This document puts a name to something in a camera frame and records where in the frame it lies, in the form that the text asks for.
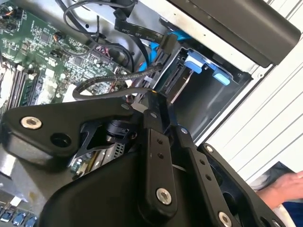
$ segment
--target black ribbon cable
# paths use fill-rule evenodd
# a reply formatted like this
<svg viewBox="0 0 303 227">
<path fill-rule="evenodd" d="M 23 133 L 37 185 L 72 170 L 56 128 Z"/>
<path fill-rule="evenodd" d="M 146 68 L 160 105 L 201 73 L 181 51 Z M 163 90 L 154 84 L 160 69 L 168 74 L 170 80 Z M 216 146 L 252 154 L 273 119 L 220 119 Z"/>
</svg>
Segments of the black ribbon cable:
<svg viewBox="0 0 303 227">
<path fill-rule="evenodd" d="M 145 61 L 146 61 L 146 64 L 147 64 L 147 67 L 149 67 L 149 63 L 150 63 L 150 58 L 148 56 L 148 53 L 147 53 L 147 50 L 144 46 L 144 44 L 142 43 L 141 39 L 137 38 L 137 37 L 134 37 L 132 35 L 129 36 L 133 41 L 134 43 L 139 47 L 139 50 L 141 51 L 141 53 L 143 54 L 144 58 L 145 58 Z"/>
<path fill-rule="evenodd" d="M 115 22 L 115 30 L 158 44 L 163 38 L 163 35 L 158 32 L 119 19 Z"/>
<path fill-rule="evenodd" d="M 147 91 L 150 91 L 150 88 L 146 87 L 131 87 L 122 89 L 116 92 L 111 92 L 107 94 L 101 94 L 101 95 L 94 95 L 94 96 L 86 96 L 81 95 L 81 92 L 89 88 L 90 86 L 101 83 L 101 82 L 115 82 L 115 81 L 123 81 L 127 79 L 135 79 L 135 78 L 142 78 L 145 76 L 148 76 L 154 72 L 160 71 L 163 69 L 163 65 L 157 64 L 156 66 L 150 66 L 146 70 L 141 72 L 135 72 L 131 74 L 117 74 L 113 76 L 102 76 L 102 77 L 94 77 L 90 78 L 88 80 L 85 80 L 81 84 L 79 84 L 73 91 L 72 96 L 76 100 L 90 100 L 90 99 L 99 99 L 99 98 L 112 98 L 112 97 L 122 97 L 125 95 L 130 95 L 133 93 L 139 93 L 139 94 L 145 94 Z"/>
</svg>

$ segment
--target black plastic cover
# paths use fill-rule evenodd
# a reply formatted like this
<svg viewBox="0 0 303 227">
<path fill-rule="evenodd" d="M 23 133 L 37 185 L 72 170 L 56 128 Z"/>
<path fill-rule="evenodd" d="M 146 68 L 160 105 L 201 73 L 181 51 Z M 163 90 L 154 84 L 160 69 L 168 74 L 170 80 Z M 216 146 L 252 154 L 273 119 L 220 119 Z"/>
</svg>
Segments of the black plastic cover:
<svg viewBox="0 0 303 227">
<path fill-rule="evenodd" d="M 263 0 L 169 0 L 258 65 L 278 65 L 301 32 Z"/>
</svg>

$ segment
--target silver screw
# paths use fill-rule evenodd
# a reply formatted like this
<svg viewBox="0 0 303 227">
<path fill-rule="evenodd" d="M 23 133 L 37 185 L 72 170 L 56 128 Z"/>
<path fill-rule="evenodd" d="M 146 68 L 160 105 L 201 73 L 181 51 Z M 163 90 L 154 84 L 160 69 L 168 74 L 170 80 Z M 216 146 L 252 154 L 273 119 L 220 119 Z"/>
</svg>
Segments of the silver screw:
<svg viewBox="0 0 303 227">
<path fill-rule="evenodd" d="M 219 219 L 225 227 L 232 227 L 231 219 L 224 212 L 219 212 Z"/>
<path fill-rule="evenodd" d="M 151 116 L 153 116 L 154 118 L 157 118 L 157 115 L 155 113 L 151 113 Z"/>
<path fill-rule="evenodd" d="M 187 130 L 185 128 L 181 128 L 181 132 L 183 132 L 184 134 L 187 134 Z"/>
<path fill-rule="evenodd" d="M 42 121 L 36 117 L 24 117 L 21 119 L 21 125 L 26 129 L 40 129 L 42 127 Z"/>
<path fill-rule="evenodd" d="M 167 191 L 165 188 L 159 188 L 156 191 L 156 195 L 158 200 L 165 204 L 165 205 L 170 205 L 171 204 L 171 195 L 169 193 L 169 191 Z"/>
<path fill-rule="evenodd" d="M 124 109 L 126 109 L 126 110 L 129 110 L 128 105 L 126 105 L 126 104 L 121 104 L 121 106 L 122 106 L 122 108 L 124 108 Z"/>
<path fill-rule="evenodd" d="M 281 227 L 281 225 L 276 220 L 273 220 L 273 223 L 276 227 Z"/>
<path fill-rule="evenodd" d="M 208 152 L 213 153 L 213 149 L 210 146 L 206 146 L 205 148 Z"/>
</svg>

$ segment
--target black mounting arm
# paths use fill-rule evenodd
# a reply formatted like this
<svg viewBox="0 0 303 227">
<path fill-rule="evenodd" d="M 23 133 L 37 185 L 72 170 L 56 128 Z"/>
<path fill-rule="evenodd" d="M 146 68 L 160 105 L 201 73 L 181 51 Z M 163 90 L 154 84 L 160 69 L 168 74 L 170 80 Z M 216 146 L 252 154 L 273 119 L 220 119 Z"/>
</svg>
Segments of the black mounting arm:
<svg viewBox="0 0 303 227">
<path fill-rule="evenodd" d="M 39 173 L 60 175 L 78 150 L 128 147 L 50 196 L 38 227 L 284 226 L 211 145 L 196 149 L 163 96 L 149 92 L 142 104 L 140 112 L 111 98 L 5 113 L 4 149 Z"/>
</svg>

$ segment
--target person's hand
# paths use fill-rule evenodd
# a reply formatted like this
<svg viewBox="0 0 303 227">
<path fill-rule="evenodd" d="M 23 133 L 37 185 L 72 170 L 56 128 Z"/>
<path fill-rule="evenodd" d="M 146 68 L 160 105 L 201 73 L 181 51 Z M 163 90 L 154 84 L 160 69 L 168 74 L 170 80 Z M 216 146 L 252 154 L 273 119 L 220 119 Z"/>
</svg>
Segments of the person's hand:
<svg viewBox="0 0 303 227">
<path fill-rule="evenodd" d="M 285 174 L 270 185 L 284 201 L 303 199 L 303 171 Z"/>
<path fill-rule="evenodd" d="M 285 174 L 257 194 L 271 209 L 288 200 L 302 199 L 303 171 L 297 174 Z"/>
</svg>

